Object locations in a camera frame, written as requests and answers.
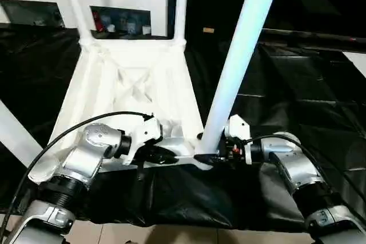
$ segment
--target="small label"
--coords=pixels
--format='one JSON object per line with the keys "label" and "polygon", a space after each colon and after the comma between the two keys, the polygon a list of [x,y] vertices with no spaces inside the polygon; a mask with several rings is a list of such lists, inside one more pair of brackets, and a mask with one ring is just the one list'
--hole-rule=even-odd
{"label": "small label", "polygon": [[204,33],[213,34],[214,32],[215,32],[215,29],[214,28],[204,27]]}

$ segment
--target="tiled floor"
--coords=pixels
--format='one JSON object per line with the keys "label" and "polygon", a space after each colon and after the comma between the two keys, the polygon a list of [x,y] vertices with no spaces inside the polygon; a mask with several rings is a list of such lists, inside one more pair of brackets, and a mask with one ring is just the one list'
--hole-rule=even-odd
{"label": "tiled floor", "polygon": [[[17,218],[10,219],[12,229]],[[216,230],[190,226],[159,225],[148,228],[129,224],[96,225],[77,221],[66,237],[71,244],[310,244],[308,234]]]}

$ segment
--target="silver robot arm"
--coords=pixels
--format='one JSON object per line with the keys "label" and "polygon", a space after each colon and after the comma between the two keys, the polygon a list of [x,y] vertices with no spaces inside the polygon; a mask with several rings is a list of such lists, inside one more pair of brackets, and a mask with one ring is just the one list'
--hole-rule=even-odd
{"label": "silver robot arm", "polygon": [[[365,224],[350,212],[340,195],[331,190],[317,167],[298,146],[277,137],[240,144],[243,139],[250,138],[250,132],[249,125],[238,115],[230,118],[224,133],[227,146],[219,161],[269,162],[276,165],[316,243],[366,243]],[[300,143],[290,133],[275,134]]]}
{"label": "silver robot arm", "polygon": [[63,235],[70,231],[103,159],[119,158],[128,165],[141,147],[161,138],[156,118],[146,120],[129,135],[100,123],[85,127],[67,158],[40,184],[39,198],[32,201],[5,244],[67,243]]}

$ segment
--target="black plastic sheet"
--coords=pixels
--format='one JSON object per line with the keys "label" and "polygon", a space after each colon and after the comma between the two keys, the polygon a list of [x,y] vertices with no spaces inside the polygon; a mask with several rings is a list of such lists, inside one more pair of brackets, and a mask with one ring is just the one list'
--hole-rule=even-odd
{"label": "black plastic sheet", "polygon": [[[74,30],[0,30],[1,100],[41,143],[47,142],[79,54]],[[229,42],[209,37],[188,44],[186,59],[202,120],[208,115]],[[365,205],[322,159],[332,157],[364,191],[366,79],[342,53],[258,46],[232,114],[252,135],[290,131],[309,147],[329,183],[358,213]],[[42,125],[44,131],[34,131]],[[0,206],[6,208],[24,167],[5,149],[0,154]],[[98,174],[81,219],[139,226],[186,224],[251,230],[303,231],[303,218],[272,165],[194,166]]]}

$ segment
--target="white pole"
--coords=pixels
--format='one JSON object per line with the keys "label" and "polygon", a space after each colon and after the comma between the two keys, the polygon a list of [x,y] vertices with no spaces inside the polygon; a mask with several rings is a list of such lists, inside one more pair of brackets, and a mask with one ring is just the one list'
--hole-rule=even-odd
{"label": "white pole", "polygon": [[0,141],[26,167],[42,151],[42,147],[2,101],[0,101]]}
{"label": "white pole", "polygon": [[187,0],[177,0],[174,39],[178,41],[184,39],[186,6]]}
{"label": "white pole", "polygon": [[222,131],[229,118],[272,1],[244,1],[204,134],[196,147],[197,154],[214,154],[217,151]]}
{"label": "white pole", "polygon": [[82,41],[82,43],[90,43],[93,40],[93,37],[90,33],[89,28],[87,27],[84,14],[82,13],[82,8],[80,6],[80,1],[70,0],[70,4],[76,18],[80,40]]}

